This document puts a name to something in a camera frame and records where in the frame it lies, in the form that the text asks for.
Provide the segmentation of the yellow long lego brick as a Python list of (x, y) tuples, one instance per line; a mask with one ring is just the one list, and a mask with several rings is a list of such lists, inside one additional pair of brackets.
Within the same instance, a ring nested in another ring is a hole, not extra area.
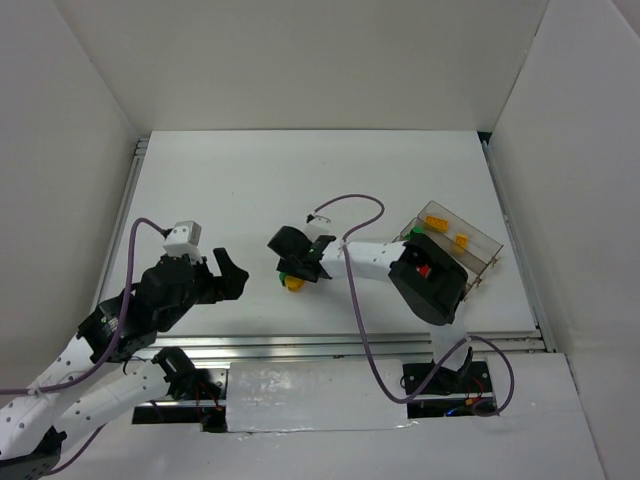
[(449, 221), (437, 216), (427, 216), (425, 218), (425, 224), (440, 233), (446, 233), (449, 230)]

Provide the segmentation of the yellow rounded lego piece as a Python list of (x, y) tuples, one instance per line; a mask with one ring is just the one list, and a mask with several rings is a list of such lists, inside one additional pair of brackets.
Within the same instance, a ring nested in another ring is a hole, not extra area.
[(305, 285), (305, 281), (294, 276), (287, 275), (284, 279), (285, 288), (292, 293), (299, 292)]

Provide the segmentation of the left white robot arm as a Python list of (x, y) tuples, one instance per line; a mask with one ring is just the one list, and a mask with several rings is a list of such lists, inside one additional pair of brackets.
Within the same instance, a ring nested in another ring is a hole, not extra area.
[(165, 347), (96, 392), (90, 389), (130, 362), (196, 305), (237, 300), (248, 272), (216, 248), (219, 274), (207, 261), (163, 255), (141, 279), (98, 305), (58, 358), (1, 410), (1, 476), (39, 479), (58, 472), (63, 452), (140, 403), (181, 400), (220, 389), (179, 347)]

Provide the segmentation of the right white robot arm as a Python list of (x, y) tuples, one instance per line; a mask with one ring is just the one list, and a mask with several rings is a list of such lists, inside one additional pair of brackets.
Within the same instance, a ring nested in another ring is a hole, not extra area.
[(466, 296), (468, 274), (429, 236), (412, 233), (405, 240), (388, 243), (354, 242), (326, 234), (312, 240), (297, 228), (283, 226), (268, 248), (278, 256), (276, 270), (287, 288), (293, 280), (348, 281), (367, 356), (372, 352), (355, 281), (393, 285), (410, 311), (427, 324), (433, 346), (432, 366), (412, 394), (447, 395), (465, 384), (472, 348), (467, 345), (466, 329), (455, 324), (455, 317)]

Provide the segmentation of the yellow striped lego plate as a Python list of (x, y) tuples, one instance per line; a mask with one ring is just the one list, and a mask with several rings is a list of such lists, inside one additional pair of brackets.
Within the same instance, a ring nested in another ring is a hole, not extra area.
[(465, 234), (457, 234), (455, 238), (455, 243), (458, 247), (462, 249), (466, 249), (468, 246), (469, 237)]

